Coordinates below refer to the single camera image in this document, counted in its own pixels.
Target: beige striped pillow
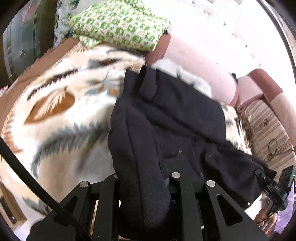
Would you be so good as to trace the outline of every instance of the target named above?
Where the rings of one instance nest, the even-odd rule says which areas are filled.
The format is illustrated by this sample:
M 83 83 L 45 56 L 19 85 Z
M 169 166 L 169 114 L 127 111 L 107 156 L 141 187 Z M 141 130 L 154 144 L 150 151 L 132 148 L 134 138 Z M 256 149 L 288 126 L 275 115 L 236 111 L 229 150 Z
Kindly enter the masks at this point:
M 252 153 L 264 160 L 270 169 L 277 172 L 291 165 L 296 166 L 296 155 L 289 137 L 270 107 L 262 100 L 253 101 L 243 108 L 252 130 Z

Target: silver screw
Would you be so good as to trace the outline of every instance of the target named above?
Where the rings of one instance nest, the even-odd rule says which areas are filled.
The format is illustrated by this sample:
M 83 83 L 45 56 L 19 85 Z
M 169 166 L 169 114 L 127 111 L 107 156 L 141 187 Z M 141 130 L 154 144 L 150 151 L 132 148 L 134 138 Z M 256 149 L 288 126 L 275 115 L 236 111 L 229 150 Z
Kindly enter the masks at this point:
M 212 181 L 212 180 L 208 180 L 208 181 L 207 181 L 207 185 L 208 185 L 209 187 L 214 187 L 214 186 L 216 185 L 216 183 L 215 183 L 214 181 Z
M 86 188 L 89 185 L 88 181 L 82 181 L 81 183 L 79 183 L 79 186 L 82 188 Z
M 173 173 L 172 173 L 172 177 L 173 177 L 173 178 L 179 178 L 180 176 L 181 176 L 181 174 L 178 173 L 178 172 L 173 172 Z

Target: black fabric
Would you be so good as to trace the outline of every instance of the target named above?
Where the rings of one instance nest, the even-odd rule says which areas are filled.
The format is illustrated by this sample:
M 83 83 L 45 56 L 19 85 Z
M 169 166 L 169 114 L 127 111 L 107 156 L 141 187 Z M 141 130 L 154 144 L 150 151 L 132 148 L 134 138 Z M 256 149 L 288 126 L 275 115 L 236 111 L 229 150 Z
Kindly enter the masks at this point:
M 160 164 L 184 162 L 197 182 L 213 180 L 242 208 L 263 187 L 260 168 L 275 172 L 226 141 L 219 103 L 163 72 L 127 70 L 112 116 L 108 146 L 120 179 L 120 235 L 137 240 L 175 236 L 173 202 Z

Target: green and white fabric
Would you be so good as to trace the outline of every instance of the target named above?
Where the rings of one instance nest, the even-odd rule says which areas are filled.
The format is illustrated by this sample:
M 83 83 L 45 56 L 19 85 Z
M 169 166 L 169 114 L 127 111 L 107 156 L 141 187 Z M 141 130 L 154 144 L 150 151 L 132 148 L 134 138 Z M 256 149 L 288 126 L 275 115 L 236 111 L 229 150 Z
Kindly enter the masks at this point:
M 107 42 L 125 49 L 153 51 L 170 22 L 153 15 L 140 0 L 108 0 L 73 16 L 69 26 L 73 37 L 87 47 Z

